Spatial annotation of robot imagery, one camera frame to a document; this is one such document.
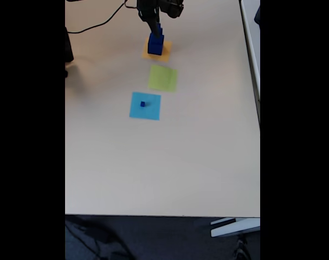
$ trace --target black cable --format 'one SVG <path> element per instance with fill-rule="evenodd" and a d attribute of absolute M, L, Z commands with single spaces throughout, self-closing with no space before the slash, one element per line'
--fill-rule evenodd
<path fill-rule="evenodd" d="M 84 221 L 84 220 L 81 220 L 80 218 L 76 217 L 76 216 L 66 216 L 66 221 L 69 221 L 69 222 L 72 222 L 76 225 L 79 225 L 79 226 L 83 226 L 85 229 L 86 229 L 86 226 L 88 225 L 87 223 L 89 223 L 89 221 Z M 122 241 L 121 238 L 119 238 L 116 233 L 111 230 L 111 229 L 108 229 L 106 227 L 99 227 L 101 230 L 103 230 L 104 232 L 107 232 L 109 234 L 109 237 L 111 238 L 112 241 L 114 242 L 117 242 L 120 244 L 120 246 L 123 248 L 123 250 L 127 253 L 128 257 L 131 259 L 131 260 L 135 260 L 135 257 L 133 256 L 133 254 L 131 253 L 131 251 L 129 250 L 129 248 L 127 247 L 127 245 Z"/>
<path fill-rule="evenodd" d="M 126 2 L 127 2 L 128 0 L 125 0 L 125 7 L 127 7 L 127 8 L 130 8 L 130 9 L 136 9 L 137 7 L 136 6 L 128 6 L 128 5 L 126 5 Z"/>
<path fill-rule="evenodd" d="M 85 29 L 85 30 L 82 30 L 82 31 L 69 31 L 68 33 L 69 33 L 69 34 L 80 34 L 80 33 L 83 33 L 84 31 L 89 30 L 89 29 L 93 29 L 93 28 L 96 28 L 96 27 L 98 27 L 98 26 L 102 26 L 102 25 L 106 24 L 107 22 L 109 22 L 109 21 L 112 19 L 112 17 L 114 17 L 114 15 L 115 15 L 115 14 L 121 9 L 121 7 L 124 6 L 124 4 L 125 4 L 125 3 L 123 3 L 122 5 L 120 5 L 120 7 L 117 8 L 117 10 L 113 13 L 113 15 L 112 15 L 108 20 L 106 20 L 105 22 L 103 22 L 103 23 L 101 23 L 101 24 L 97 24 L 97 25 L 92 26 L 92 27 L 89 27 L 89 28 L 87 28 L 87 29 Z"/>
<path fill-rule="evenodd" d="M 76 234 L 74 234 L 71 230 L 70 230 L 70 228 L 67 226 L 67 224 L 65 224 L 66 225 L 66 228 L 67 228 L 67 230 L 69 231 L 69 233 L 73 236 L 73 237 L 75 237 L 78 241 L 80 241 L 89 251 L 91 251 L 95 256 L 97 256 L 98 258 L 100 258 L 100 256 L 99 256 L 99 254 L 97 254 L 92 248 L 90 248 L 84 241 L 82 241 L 82 239 L 80 238 L 80 237 L 78 237 Z"/>
<path fill-rule="evenodd" d="M 95 246 L 96 246 L 96 248 L 97 248 L 97 255 L 100 256 L 100 246 L 99 246 L 99 244 L 98 244 L 97 239 L 94 240 L 94 244 L 95 244 Z"/>

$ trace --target blue paper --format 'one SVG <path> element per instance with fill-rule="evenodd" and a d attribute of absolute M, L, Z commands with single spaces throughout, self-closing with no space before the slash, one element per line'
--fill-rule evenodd
<path fill-rule="evenodd" d="M 145 107 L 140 106 L 142 101 L 145 102 Z M 133 92 L 130 110 L 131 118 L 159 120 L 159 111 L 160 95 Z"/>

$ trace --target stacked blue blocks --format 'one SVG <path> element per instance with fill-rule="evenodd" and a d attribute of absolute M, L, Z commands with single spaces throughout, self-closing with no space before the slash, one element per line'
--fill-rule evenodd
<path fill-rule="evenodd" d="M 160 23 L 157 23 L 157 28 L 160 36 L 156 38 L 154 34 L 150 33 L 149 43 L 147 45 L 147 53 L 162 55 L 164 35 L 163 29 L 160 27 Z"/>

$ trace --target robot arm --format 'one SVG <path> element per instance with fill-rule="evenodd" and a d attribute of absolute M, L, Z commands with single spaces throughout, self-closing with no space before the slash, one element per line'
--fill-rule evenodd
<path fill-rule="evenodd" d="M 176 18 L 180 16 L 184 5 L 183 0 L 137 0 L 137 9 L 140 19 L 148 23 L 151 32 L 159 37 L 156 26 L 159 23 L 159 9 L 169 17 Z"/>

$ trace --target white table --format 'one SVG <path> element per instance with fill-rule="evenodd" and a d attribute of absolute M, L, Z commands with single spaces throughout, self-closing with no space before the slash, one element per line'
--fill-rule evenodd
<path fill-rule="evenodd" d="M 121 3 L 66 2 L 66 27 L 101 23 Z M 66 214 L 260 216 L 260 129 L 239 2 L 184 4 L 179 18 L 161 13 L 168 63 L 141 58 L 150 29 L 136 10 L 69 35 Z M 148 89 L 152 64 L 178 70 L 175 93 Z M 162 96 L 160 121 L 129 117 L 132 92 Z"/>
<path fill-rule="evenodd" d="M 261 30 L 255 22 L 255 16 L 261 5 L 260 0 L 241 0 L 240 1 L 244 26 L 248 40 L 251 62 L 257 84 L 257 93 L 261 98 Z"/>
<path fill-rule="evenodd" d="M 230 220 L 234 220 L 235 222 L 228 224 L 227 222 Z M 222 218 L 210 224 L 212 226 L 216 224 L 222 225 L 211 229 L 211 237 L 234 236 L 261 230 L 261 218 Z"/>

